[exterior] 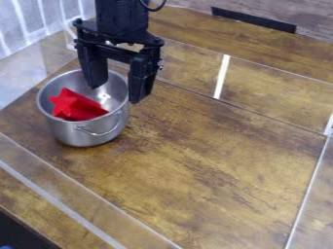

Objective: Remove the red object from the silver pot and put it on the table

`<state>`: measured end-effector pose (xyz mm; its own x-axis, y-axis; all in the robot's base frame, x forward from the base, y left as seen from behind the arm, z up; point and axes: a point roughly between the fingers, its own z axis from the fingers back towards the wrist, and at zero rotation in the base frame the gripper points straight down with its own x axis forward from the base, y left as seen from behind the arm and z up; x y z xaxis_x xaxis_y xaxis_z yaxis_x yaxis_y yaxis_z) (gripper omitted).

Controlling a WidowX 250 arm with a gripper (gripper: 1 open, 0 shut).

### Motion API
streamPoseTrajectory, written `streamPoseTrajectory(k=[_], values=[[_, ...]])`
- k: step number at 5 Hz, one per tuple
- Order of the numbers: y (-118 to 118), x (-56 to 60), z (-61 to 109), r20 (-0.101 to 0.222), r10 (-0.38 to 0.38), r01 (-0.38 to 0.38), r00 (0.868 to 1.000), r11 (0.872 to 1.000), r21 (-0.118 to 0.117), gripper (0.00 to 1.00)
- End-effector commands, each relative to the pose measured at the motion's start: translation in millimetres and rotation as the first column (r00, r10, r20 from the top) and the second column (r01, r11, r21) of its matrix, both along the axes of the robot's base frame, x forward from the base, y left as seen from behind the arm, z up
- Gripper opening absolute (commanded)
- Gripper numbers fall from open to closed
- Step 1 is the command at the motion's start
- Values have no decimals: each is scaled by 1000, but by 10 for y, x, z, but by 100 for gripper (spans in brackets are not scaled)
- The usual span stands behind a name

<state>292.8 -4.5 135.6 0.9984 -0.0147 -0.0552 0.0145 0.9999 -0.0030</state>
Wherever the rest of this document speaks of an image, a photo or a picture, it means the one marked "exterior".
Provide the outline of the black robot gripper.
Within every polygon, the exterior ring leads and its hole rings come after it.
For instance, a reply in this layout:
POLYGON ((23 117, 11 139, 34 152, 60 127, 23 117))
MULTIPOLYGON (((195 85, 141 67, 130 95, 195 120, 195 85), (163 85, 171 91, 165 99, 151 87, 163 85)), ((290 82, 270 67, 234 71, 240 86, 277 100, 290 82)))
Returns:
POLYGON ((75 48, 87 85, 108 81, 107 59, 129 63, 129 101, 139 103, 153 92, 165 40, 149 32, 149 13, 162 9, 150 0, 95 0, 96 20, 78 18, 75 48))

